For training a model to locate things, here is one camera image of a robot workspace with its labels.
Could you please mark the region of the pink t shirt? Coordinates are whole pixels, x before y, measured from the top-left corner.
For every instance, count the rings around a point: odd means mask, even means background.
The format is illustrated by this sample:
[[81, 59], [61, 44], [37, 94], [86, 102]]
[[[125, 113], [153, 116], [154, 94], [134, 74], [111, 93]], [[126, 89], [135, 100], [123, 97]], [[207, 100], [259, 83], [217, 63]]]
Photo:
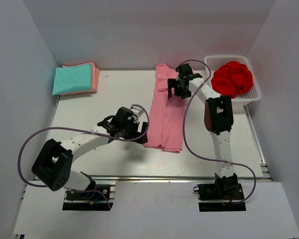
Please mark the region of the pink t shirt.
[[168, 79], [175, 79], [177, 72], [166, 64], [155, 67], [155, 85], [149, 113], [148, 142], [145, 147], [179, 153], [182, 150], [182, 123], [185, 101], [180, 97], [168, 98]]

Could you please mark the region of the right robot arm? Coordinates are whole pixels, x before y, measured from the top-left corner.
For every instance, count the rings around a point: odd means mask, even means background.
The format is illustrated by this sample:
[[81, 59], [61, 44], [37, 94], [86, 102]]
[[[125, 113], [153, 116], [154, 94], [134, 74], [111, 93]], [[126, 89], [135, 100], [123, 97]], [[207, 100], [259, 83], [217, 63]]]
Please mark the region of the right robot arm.
[[[230, 147], [230, 134], [234, 123], [231, 98], [219, 94], [207, 84], [212, 72], [206, 63], [195, 60], [195, 62], [203, 64], [209, 72], [209, 76], [204, 80], [201, 74], [193, 72], [189, 62], [190, 60], [186, 60], [180, 63], [175, 70], [177, 77], [168, 79], [168, 98], [175, 96], [182, 100], [189, 99], [182, 122], [185, 147], [195, 157], [216, 163], [215, 192], [218, 197], [225, 199], [233, 193], [233, 187], [238, 184]], [[204, 125], [213, 140], [215, 159], [196, 154], [187, 143], [185, 135], [186, 117], [195, 97], [204, 103]]]

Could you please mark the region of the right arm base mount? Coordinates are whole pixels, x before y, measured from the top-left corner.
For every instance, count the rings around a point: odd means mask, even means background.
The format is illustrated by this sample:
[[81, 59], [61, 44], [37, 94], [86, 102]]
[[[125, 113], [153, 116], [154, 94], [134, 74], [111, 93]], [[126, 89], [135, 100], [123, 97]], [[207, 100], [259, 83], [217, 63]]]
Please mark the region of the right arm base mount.
[[199, 200], [200, 212], [242, 212], [246, 211], [244, 193], [236, 174], [230, 177], [215, 176], [212, 184], [197, 184], [193, 187]]

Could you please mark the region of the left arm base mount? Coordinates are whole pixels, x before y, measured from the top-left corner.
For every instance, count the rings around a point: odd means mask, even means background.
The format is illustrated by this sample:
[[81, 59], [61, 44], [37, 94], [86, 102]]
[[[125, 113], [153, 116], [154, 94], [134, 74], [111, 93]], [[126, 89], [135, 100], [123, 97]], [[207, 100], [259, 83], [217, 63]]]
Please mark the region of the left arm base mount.
[[[95, 189], [104, 194], [112, 207], [115, 198], [115, 185], [97, 184]], [[104, 197], [98, 192], [74, 193], [70, 190], [66, 190], [62, 210], [110, 211], [110, 208]]]

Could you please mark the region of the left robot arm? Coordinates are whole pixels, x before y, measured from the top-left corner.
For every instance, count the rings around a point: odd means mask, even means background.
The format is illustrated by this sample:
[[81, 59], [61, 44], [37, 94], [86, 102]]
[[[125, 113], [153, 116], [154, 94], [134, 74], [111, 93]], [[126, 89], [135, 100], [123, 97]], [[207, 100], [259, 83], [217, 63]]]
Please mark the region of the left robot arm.
[[95, 181], [84, 172], [72, 170], [72, 163], [112, 141], [145, 144], [148, 141], [149, 121], [140, 122], [140, 118], [147, 114], [140, 105], [120, 107], [115, 115], [104, 118], [92, 129], [78, 129], [79, 135], [76, 137], [63, 141], [48, 140], [32, 166], [33, 174], [51, 191], [65, 188], [85, 199], [93, 197]]

